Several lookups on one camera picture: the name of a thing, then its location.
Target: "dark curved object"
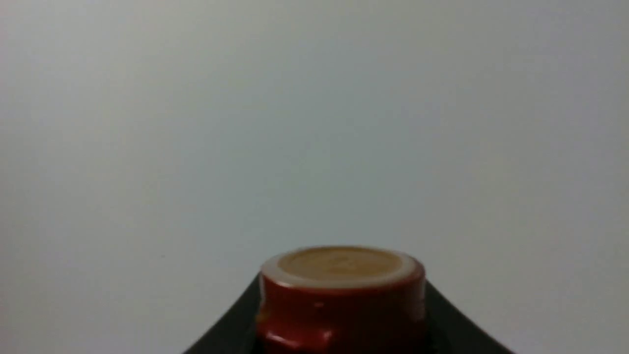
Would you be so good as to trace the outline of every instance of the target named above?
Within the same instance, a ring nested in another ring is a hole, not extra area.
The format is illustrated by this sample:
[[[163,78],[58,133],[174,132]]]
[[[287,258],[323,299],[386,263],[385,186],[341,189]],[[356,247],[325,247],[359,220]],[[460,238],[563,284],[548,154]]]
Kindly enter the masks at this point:
[[[254,317],[260,305],[258,278],[225,315],[185,354],[263,354],[255,339]],[[429,354],[512,353],[456,309],[429,282],[426,287]]]

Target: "white wall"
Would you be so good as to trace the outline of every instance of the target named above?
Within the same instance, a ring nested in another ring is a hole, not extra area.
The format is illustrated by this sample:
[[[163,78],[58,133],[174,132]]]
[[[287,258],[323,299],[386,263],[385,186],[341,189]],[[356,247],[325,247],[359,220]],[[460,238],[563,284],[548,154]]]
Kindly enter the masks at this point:
[[[627,5],[4,1],[0,352],[181,352],[361,243],[516,351],[626,353]]]

